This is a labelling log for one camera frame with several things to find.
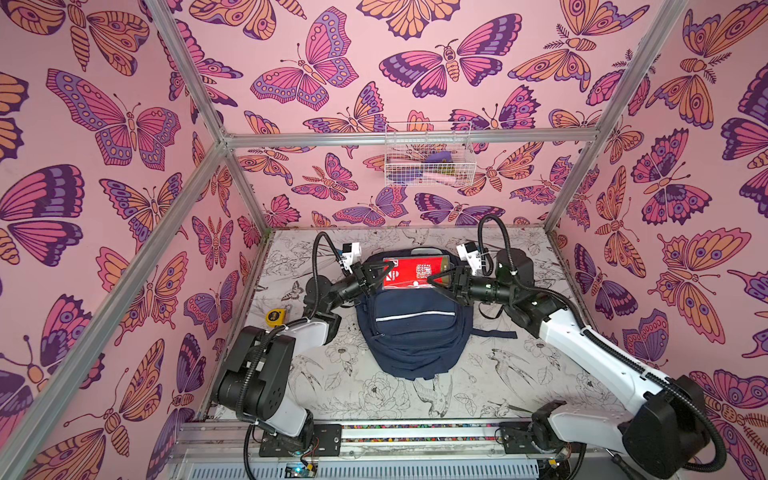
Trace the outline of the red thin booklet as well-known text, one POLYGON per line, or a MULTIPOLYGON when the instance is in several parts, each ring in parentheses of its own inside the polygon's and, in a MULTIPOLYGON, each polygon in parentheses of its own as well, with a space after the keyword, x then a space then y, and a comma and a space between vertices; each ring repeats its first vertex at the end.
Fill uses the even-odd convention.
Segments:
POLYGON ((451 268, 447 255, 410 256, 385 258, 393 264, 382 288, 385 290, 430 288, 428 278, 451 268))

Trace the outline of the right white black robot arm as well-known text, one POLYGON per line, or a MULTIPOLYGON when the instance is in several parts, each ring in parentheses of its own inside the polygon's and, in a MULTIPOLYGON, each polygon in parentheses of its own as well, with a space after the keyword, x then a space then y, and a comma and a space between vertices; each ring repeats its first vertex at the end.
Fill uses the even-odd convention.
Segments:
POLYGON ((637 361, 587 326, 565 295, 524 282, 511 262, 499 264, 498 271, 500 279, 480 277, 471 266, 460 265, 428 282, 460 305, 500 305, 517 326, 570 358, 624 408, 617 413, 553 401, 531 417, 539 449, 553 442, 593 445, 629 456, 660 479, 681 469, 714 473, 725 466, 725 441, 705 413, 698 384, 637 361))

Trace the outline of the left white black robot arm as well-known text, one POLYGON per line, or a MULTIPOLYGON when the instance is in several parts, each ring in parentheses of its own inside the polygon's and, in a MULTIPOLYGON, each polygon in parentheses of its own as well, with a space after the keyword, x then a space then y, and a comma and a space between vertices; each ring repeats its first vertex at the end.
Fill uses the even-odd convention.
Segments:
POLYGON ((393 268, 391 261, 356 262, 335 283, 313 276, 299 319, 269 331, 248 326, 238 333, 212 384, 211 401, 267 433, 305 442, 312 415, 288 395, 294 357, 332 342, 341 323, 335 310, 375 295, 393 268))

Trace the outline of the navy blue student backpack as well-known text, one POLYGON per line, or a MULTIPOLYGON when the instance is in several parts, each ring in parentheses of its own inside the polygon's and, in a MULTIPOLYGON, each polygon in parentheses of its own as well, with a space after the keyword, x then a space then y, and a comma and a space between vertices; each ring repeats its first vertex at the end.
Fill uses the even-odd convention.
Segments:
MULTIPOLYGON (((449 256, 451 268, 460 264, 457 255, 433 247, 382 252, 364 263, 385 262, 384 259, 390 257, 431 255, 449 256)), ((472 335, 501 339, 518 337, 512 330, 476 328, 472 306, 462 306, 432 287, 383 289, 378 294, 363 296, 356 305, 356 318, 381 370, 411 381, 429 380, 448 372, 460 359, 472 335)))

